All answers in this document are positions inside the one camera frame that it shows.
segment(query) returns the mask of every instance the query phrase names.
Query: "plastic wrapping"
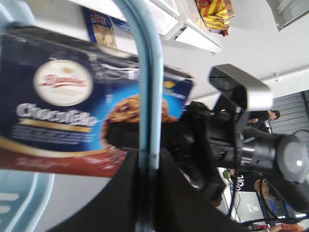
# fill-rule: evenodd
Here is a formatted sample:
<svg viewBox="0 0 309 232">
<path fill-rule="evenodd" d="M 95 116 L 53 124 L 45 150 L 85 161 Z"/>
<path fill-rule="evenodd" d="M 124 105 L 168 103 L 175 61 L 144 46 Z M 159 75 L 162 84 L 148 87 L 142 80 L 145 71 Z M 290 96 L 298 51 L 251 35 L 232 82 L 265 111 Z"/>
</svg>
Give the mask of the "plastic wrapping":
<svg viewBox="0 0 309 232">
<path fill-rule="evenodd" d="M 211 32 L 228 35 L 230 20 L 223 0 L 196 0 L 198 10 Z"/>
<path fill-rule="evenodd" d="M 112 22 L 108 15 L 83 7 L 91 42 L 117 48 Z"/>
<path fill-rule="evenodd" d="M 138 57 L 36 27 L 2 43 L 0 168 L 113 176 L 126 152 L 104 135 L 139 121 Z M 163 120 L 177 120 L 192 85 L 165 67 Z"/>
</svg>

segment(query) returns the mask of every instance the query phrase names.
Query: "snack package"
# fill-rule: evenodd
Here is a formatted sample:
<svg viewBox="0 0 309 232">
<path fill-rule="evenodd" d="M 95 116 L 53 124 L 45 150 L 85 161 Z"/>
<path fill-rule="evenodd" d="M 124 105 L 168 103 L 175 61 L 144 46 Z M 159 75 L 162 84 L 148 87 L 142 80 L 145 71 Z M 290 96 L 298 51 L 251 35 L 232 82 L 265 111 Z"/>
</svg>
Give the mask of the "snack package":
<svg viewBox="0 0 309 232">
<path fill-rule="evenodd" d="M 196 0 L 198 10 L 211 32 L 228 35 L 229 15 L 223 0 Z"/>
<path fill-rule="evenodd" d="M 112 177 L 126 151 L 109 123 L 139 122 L 138 57 L 37 27 L 8 29 L 0 54 L 0 168 Z M 162 121 L 192 78 L 164 67 Z"/>
<path fill-rule="evenodd" d="M 82 7 L 90 41 L 117 48 L 112 22 L 108 15 Z"/>
<path fill-rule="evenodd" d="M 129 24 L 123 20 L 120 20 L 118 18 L 112 18 L 114 24 L 116 24 L 118 27 L 120 27 L 122 30 L 132 34 L 132 30 L 129 26 Z"/>
</svg>

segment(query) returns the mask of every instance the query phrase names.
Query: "person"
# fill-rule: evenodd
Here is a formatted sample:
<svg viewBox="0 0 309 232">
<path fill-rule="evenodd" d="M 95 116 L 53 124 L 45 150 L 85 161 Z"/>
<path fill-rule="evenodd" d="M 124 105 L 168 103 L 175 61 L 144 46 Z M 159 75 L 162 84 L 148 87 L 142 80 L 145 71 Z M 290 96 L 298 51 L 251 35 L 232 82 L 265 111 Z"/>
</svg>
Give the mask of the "person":
<svg viewBox="0 0 309 232">
<path fill-rule="evenodd" d="M 250 112 L 248 122 L 263 122 L 267 120 L 276 120 L 280 118 L 279 110 L 268 110 L 268 111 L 252 111 Z"/>
<path fill-rule="evenodd" d="M 260 232 L 302 232 L 304 227 L 299 224 L 285 224 L 281 223 L 275 226 L 272 226 L 268 229 L 261 230 Z"/>
<path fill-rule="evenodd" d="M 235 180 L 235 170 L 229 169 L 232 179 Z M 238 171 L 238 177 L 236 178 L 236 191 L 256 192 L 261 196 L 260 192 L 261 174 L 256 172 L 244 172 Z M 265 199 L 275 200 L 280 199 L 277 192 L 270 186 L 267 180 L 263 179 L 262 182 L 262 194 Z"/>
</svg>

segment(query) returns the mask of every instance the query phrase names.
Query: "metal pipe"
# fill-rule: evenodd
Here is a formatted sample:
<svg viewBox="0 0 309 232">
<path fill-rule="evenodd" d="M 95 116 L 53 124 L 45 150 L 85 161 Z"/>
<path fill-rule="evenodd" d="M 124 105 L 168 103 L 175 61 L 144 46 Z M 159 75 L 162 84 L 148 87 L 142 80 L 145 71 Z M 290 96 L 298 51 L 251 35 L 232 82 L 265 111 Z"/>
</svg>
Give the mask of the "metal pipe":
<svg viewBox="0 0 309 232">
<path fill-rule="evenodd" d="M 137 232 L 155 231 L 155 191 L 159 168 L 163 56 L 158 32 L 144 1 L 114 0 L 137 44 L 140 62 L 140 192 Z"/>
</svg>

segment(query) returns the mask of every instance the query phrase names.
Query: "light blue chair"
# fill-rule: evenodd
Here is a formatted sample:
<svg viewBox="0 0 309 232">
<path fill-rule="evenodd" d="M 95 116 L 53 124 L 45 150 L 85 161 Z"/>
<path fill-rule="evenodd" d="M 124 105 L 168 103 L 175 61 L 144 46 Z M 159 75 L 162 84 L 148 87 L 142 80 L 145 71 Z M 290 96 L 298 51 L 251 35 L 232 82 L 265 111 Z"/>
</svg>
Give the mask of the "light blue chair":
<svg viewBox="0 0 309 232">
<path fill-rule="evenodd" d="M 35 24 L 23 0 L 0 0 L 0 29 L 15 21 Z M 48 203 L 54 177 L 55 174 L 0 170 L 0 232 L 34 231 Z"/>
</svg>

